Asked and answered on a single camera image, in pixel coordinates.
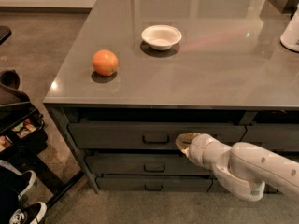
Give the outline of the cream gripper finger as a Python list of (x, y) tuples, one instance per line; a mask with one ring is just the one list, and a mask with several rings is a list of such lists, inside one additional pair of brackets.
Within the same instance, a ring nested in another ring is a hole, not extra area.
[(176, 138), (175, 143), (183, 154), (190, 156), (198, 148), (196, 144), (198, 136), (198, 133), (183, 133)]

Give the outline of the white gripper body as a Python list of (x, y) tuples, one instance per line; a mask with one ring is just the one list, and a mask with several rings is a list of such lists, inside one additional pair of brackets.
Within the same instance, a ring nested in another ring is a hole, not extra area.
[(231, 147), (208, 134), (198, 134), (191, 142), (187, 157), (195, 165), (212, 169), (214, 166), (227, 167)]

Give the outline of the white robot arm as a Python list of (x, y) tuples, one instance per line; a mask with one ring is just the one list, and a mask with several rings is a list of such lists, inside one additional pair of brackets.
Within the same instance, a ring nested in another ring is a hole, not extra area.
[(299, 201), (299, 163), (251, 143), (232, 146), (206, 133), (184, 133), (176, 145), (195, 165), (210, 170), (235, 197), (257, 202), (268, 184)]

